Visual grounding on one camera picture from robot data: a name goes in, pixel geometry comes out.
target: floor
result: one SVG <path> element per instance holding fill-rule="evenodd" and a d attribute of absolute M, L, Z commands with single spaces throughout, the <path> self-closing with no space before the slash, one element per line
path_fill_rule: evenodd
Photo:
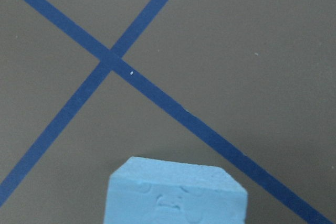
<path fill-rule="evenodd" d="M 111 48 L 150 0 L 47 1 Z M 335 0 L 169 0 L 123 60 L 336 222 L 335 11 Z M 0 0 L 0 20 L 3 181 L 99 59 L 23 0 Z M 76 102 L 0 223 L 102 223 L 109 175 L 130 156 L 222 167 L 249 193 L 247 224 L 306 223 L 115 72 Z"/>

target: block top surface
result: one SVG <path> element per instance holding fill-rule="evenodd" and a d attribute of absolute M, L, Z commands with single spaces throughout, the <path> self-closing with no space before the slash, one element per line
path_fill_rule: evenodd
<path fill-rule="evenodd" d="M 143 157 L 129 158 L 126 163 L 111 175 L 111 179 L 118 178 L 152 184 L 246 192 L 231 175 L 220 167 L 177 163 Z"/>

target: block front face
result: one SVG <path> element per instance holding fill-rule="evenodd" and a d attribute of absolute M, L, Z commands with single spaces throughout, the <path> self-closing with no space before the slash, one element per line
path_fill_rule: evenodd
<path fill-rule="evenodd" d="M 104 224 L 244 223 L 247 193 L 111 176 Z"/>

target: blue line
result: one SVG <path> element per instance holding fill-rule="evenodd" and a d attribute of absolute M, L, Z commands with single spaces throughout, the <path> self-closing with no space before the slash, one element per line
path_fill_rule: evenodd
<path fill-rule="evenodd" d="M 100 62 L 0 184 L 0 207 L 111 71 Z"/>
<path fill-rule="evenodd" d="M 204 124 L 201 120 L 194 117 L 187 111 L 183 109 L 176 101 L 170 98 L 167 94 L 161 91 L 158 87 L 152 84 L 140 73 L 131 68 L 123 60 L 118 59 L 113 52 L 119 53 L 119 57 L 122 57 L 128 47 L 130 47 L 139 34 L 142 32 L 137 32 L 138 26 L 131 25 L 129 27 L 129 42 L 127 42 L 128 37 L 125 36 L 123 39 L 118 41 L 120 47 L 115 47 L 109 51 L 101 43 L 96 41 L 87 32 L 73 23 L 61 12 L 56 10 L 50 4 L 43 3 L 45 0 L 26 0 L 28 3 L 32 2 L 31 5 L 36 10 L 41 12 L 45 17 L 50 19 L 56 26 L 59 26 L 66 34 L 72 37 L 75 41 L 80 43 L 84 48 L 88 49 L 91 53 L 95 52 L 94 55 L 101 60 L 101 63 L 97 66 L 95 71 L 88 77 L 92 78 L 96 85 L 98 86 L 110 70 L 115 71 L 129 84 L 133 85 L 141 93 L 147 96 L 150 100 L 156 103 L 164 111 L 166 111 L 170 116 L 175 118 L 196 136 L 202 139 L 205 143 L 211 146 L 214 150 L 218 151 L 223 157 L 228 159 L 237 168 L 243 171 L 246 175 L 252 178 L 256 183 L 262 186 L 269 193 L 274 195 L 278 200 L 280 200 L 284 205 L 294 211 L 301 218 L 306 220 L 308 223 L 325 223 L 330 224 L 327 218 L 325 218 L 318 211 L 313 209 L 309 204 L 299 198 L 295 193 L 288 189 L 281 182 L 272 177 L 267 173 L 262 167 L 257 165 L 249 157 L 245 156 L 241 151 L 234 147 L 230 142 L 225 140 L 215 131 L 213 131 L 209 126 Z M 47 148 L 52 144 L 55 138 L 60 134 L 60 132 L 65 128 L 65 126 L 74 117 L 77 111 L 85 103 L 85 101 L 90 97 L 90 95 L 97 88 L 96 85 L 89 87 L 79 88 L 74 94 L 75 98 L 71 97 L 71 102 L 65 105 L 65 107 L 59 112 L 55 119 L 50 123 L 50 125 L 45 129 L 38 140 L 33 144 L 33 146 L 28 150 L 20 162 L 15 166 L 15 168 L 10 172 L 6 179 L 0 185 L 0 197 L 4 200 L 0 201 L 2 205 L 5 200 L 11 195 L 14 189 L 22 181 L 25 175 L 30 171 L 34 164 L 40 159 Z"/>
<path fill-rule="evenodd" d="M 117 59 L 115 49 L 118 48 L 119 57 L 122 57 L 168 0 L 151 0 L 111 50 L 108 50 L 46 0 L 24 1 L 95 55 L 101 62 L 2 181 L 0 184 L 0 207 L 107 76 L 108 68 L 106 66 L 110 66 L 113 59 Z"/>

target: blue foam block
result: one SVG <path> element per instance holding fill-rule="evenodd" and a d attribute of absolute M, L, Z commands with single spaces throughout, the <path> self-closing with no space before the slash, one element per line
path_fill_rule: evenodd
<path fill-rule="evenodd" d="M 219 167 L 131 157 L 110 177 L 104 224 L 241 224 L 246 207 Z"/>

